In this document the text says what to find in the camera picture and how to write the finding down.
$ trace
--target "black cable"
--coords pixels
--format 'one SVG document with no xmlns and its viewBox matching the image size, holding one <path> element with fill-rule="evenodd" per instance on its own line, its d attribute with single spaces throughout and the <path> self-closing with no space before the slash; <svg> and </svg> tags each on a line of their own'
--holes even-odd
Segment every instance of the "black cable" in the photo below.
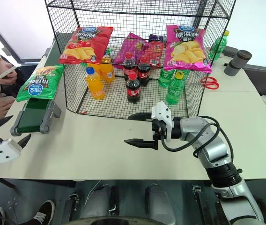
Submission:
<svg viewBox="0 0 266 225">
<path fill-rule="evenodd" d="M 217 130 L 216 130 L 216 133 L 203 145 L 201 145 L 199 148 L 197 148 L 192 154 L 194 157 L 198 158 L 198 153 L 204 148 L 206 147 L 207 145 L 209 145 L 219 134 L 220 130 L 221 130 L 221 126 L 219 124 L 219 122 L 210 117 L 210 116 L 200 116 L 201 118 L 205 118 L 205 119 L 210 119 L 212 120 L 213 122 L 215 122 L 215 126 L 217 127 Z"/>
<path fill-rule="evenodd" d="M 230 155 L 231 155 L 231 159 L 232 159 L 232 162 L 234 160 L 234 152 L 233 152 L 233 147 L 232 147 L 232 144 L 228 138 L 228 136 L 226 135 L 226 133 L 223 131 L 223 129 L 221 129 L 221 133 L 222 135 L 224 136 L 224 138 L 226 139 L 227 143 L 228 143 L 228 146 L 230 148 Z"/>
<path fill-rule="evenodd" d="M 161 142 L 162 142 L 162 145 L 163 147 L 167 150 L 167 151 L 171 151 L 171 152 L 177 152 L 177 151 L 181 151 L 189 146 L 191 146 L 192 144 L 194 144 L 200 137 L 201 135 L 205 132 L 205 130 L 209 127 L 209 126 L 215 126 L 216 127 L 216 133 L 203 145 L 201 145 L 199 148 L 197 148 L 194 152 L 193 152 L 193 156 L 195 156 L 196 158 L 198 158 L 198 152 L 200 150 L 202 150 L 204 147 L 206 147 L 208 144 L 210 144 L 219 134 L 219 132 L 222 133 L 222 135 L 224 136 L 224 138 L 226 139 L 227 143 L 228 143 L 228 146 L 230 148 L 230 156 L 231 156 L 231 159 L 232 159 L 232 162 L 234 160 L 234 152 L 233 152 L 233 147 L 232 147 L 232 144 L 228 138 L 228 136 L 226 135 L 226 133 L 223 131 L 223 129 L 220 127 L 220 124 L 219 122 L 212 118 L 212 117 L 209 117 L 209 116 L 200 116 L 202 118 L 205 118 L 205 119 L 210 119 L 212 120 L 213 122 L 215 123 L 207 123 L 201 130 L 200 132 L 190 141 L 188 142 L 187 144 L 181 146 L 181 147 L 178 147 L 178 148 L 169 148 L 166 146 L 166 143 L 164 141 L 164 136 L 162 135 L 161 136 Z"/>
<path fill-rule="evenodd" d="M 178 147 L 178 148 L 175 148 L 175 149 L 173 149 L 173 148 L 169 148 L 169 147 L 167 147 L 166 146 L 166 144 L 165 144 L 165 141 L 164 141 L 164 136 L 162 135 L 161 136 L 161 143 L 162 143 L 162 145 L 163 145 L 163 147 L 167 150 L 167 151 L 171 151 L 171 152 L 176 152 L 176 151 L 181 151 L 181 150 L 183 150 L 183 149 L 186 149 L 187 147 L 189 147 L 189 146 L 191 146 L 192 144 L 194 144 L 200 137 L 201 137 L 201 135 L 205 132 L 205 130 L 207 129 L 207 127 L 209 127 L 209 126 L 215 126 L 215 124 L 214 123 L 207 123 L 201 130 L 200 130 L 200 132 L 190 141 L 190 142 L 188 142 L 187 144 L 185 144 L 185 145 L 183 145 L 183 146 L 181 146 L 181 147 Z"/>
</svg>

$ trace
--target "red scissors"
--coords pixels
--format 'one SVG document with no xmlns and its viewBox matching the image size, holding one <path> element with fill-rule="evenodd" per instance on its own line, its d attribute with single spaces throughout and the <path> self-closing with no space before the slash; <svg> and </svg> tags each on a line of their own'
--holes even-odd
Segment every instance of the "red scissors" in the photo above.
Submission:
<svg viewBox="0 0 266 225">
<path fill-rule="evenodd" d="M 208 89 L 218 89 L 219 88 L 219 83 L 217 82 L 217 80 L 214 77 L 208 76 L 208 77 L 204 77 L 203 79 L 201 79 L 200 81 L 202 83 L 202 86 Z"/>
</svg>

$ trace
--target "white wall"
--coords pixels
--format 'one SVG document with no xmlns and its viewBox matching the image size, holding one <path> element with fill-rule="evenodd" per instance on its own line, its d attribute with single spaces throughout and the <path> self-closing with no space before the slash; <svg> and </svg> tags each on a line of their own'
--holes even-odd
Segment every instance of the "white wall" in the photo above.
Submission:
<svg viewBox="0 0 266 225">
<path fill-rule="evenodd" d="M 228 46 L 247 50 L 251 65 L 266 67 L 266 0 L 236 0 Z"/>
<path fill-rule="evenodd" d="M 0 34 L 21 59 L 40 59 L 54 38 L 44 0 L 0 0 Z"/>
</svg>

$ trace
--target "green conveyor belt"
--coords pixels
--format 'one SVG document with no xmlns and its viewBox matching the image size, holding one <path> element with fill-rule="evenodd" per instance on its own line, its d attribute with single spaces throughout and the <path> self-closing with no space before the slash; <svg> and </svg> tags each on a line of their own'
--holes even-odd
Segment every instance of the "green conveyor belt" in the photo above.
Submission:
<svg viewBox="0 0 266 225">
<path fill-rule="evenodd" d="M 29 99 L 17 128 L 17 132 L 19 134 L 39 132 L 39 127 L 43 122 L 44 114 L 49 101 L 50 100 L 48 99 Z"/>
</svg>

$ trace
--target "gray pedal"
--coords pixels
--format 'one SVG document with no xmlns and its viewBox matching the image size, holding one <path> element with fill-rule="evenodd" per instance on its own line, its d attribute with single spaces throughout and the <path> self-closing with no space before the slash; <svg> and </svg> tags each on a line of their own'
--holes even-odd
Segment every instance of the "gray pedal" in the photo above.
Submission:
<svg viewBox="0 0 266 225">
<path fill-rule="evenodd" d="M 109 214 L 109 200 L 111 187 L 105 186 L 100 190 L 95 190 L 86 202 L 83 209 L 82 218 L 106 217 Z"/>
<path fill-rule="evenodd" d="M 148 217 L 165 225 L 175 225 L 176 217 L 167 193 L 158 185 L 148 187 Z"/>
</svg>

